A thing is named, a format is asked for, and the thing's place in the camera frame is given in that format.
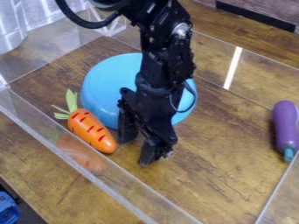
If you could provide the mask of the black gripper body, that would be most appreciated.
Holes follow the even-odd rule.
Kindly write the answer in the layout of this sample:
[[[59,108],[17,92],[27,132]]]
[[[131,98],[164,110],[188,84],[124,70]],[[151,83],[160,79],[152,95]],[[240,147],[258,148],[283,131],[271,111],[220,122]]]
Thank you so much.
[[[136,90],[120,88],[119,108],[132,113],[137,133],[145,139],[156,137],[176,144],[173,117],[176,113],[185,113],[185,109],[179,109],[185,82],[155,87],[144,78],[136,78],[135,86]]]

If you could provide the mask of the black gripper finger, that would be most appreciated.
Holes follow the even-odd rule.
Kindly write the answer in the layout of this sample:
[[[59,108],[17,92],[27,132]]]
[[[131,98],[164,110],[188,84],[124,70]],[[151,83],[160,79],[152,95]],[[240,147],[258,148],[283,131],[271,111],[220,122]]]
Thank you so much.
[[[125,109],[119,109],[117,117],[117,140],[121,144],[127,144],[136,139],[137,127],[132,113]]]
[[[144,140],[141,153],[137,163],[141,166],[148,166],[160,158],[168,158],[173,154],[173,142],[164,141],[156,137],[148,137]]]

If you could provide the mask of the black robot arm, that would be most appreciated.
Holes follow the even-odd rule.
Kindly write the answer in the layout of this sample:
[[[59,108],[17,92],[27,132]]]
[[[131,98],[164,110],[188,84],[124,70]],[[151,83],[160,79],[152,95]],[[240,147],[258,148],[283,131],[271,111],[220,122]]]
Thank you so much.
[[[149,165],[173,153],[177,136],[173,115],[181,113],[183,92],[196,68],[192,58],[192,22],[177,0],[92,0],[103,11],[129,19],[140,30],[141,66],[136,90],[120,89],[117,138],[125,144],[144,136],[139,158]]]

